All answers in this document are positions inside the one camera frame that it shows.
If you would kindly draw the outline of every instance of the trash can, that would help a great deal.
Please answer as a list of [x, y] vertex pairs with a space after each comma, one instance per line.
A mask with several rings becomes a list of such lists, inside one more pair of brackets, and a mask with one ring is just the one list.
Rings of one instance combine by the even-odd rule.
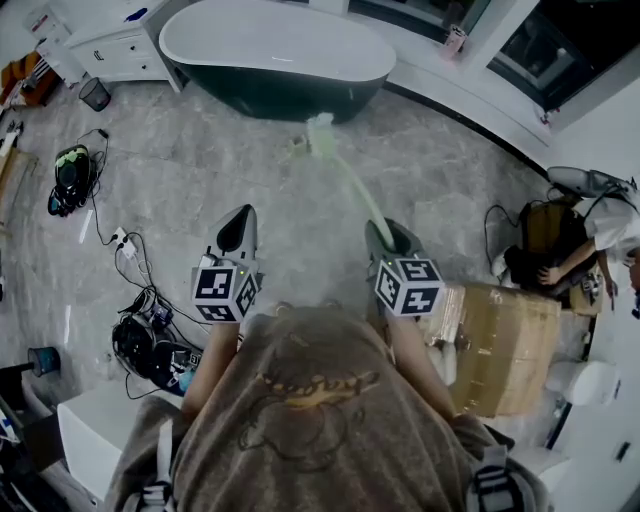
[[111, 101], [111, 96], [97, 78], [92, 78], [84, 84], [79, 97], [96, 112], [104, 110]]

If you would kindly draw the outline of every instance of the power strip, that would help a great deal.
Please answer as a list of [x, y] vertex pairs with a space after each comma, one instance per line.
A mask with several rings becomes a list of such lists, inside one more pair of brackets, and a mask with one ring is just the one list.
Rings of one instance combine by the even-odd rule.
[[115, 237], [115, 241], [118, 243], [120, 252], [123, 253], [128, 260], [133, 259], [136, 255], [137, 249], [136, 246], [133, 245], [131, 239], [127, 236], [124, 229], [116, 229], [113, 236]]

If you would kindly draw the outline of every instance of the dark green bathtub exterior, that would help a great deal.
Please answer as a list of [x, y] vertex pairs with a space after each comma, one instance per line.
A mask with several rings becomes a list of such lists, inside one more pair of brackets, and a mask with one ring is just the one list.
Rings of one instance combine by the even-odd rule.
[[191, 80], [231, 108], [258, 119], [304, 122], [322, 112], [334, 123], [353, 119], [387, 76], [348, 82], [284, 71], [174, 62]]

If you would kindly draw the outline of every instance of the white shirt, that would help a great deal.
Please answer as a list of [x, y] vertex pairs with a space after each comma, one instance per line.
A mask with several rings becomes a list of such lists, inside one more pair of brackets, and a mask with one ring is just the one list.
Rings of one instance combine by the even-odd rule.
[[[627, 198], [640, 211], [640, 194], [631, 191]], [[596, 201], [585, 199], [573, 209], [587, 216], [584, 227], [587, 236], [594, 239], [596, 251], [613, 249], [612, 256], [622, 261], [629, 251], [640, 247], [640, 213], [620, 199], [603, 197], [593, 206]]]

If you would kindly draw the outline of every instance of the white cabinet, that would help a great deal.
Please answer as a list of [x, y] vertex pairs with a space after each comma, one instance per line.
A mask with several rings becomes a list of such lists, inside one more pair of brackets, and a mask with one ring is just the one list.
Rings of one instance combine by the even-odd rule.
[[158, 46], [158, 35], [176, 12], [187, 7], [188, 0], [151, 0], [137, 3], [147, 12], [136, 21], [123, 21], [126, 15], [110, 13], [97, 16], [74, 32], [65, 46], [84, 69], [104, 81], [167, 80], [176, 92], [182, 84], [173, 64]]

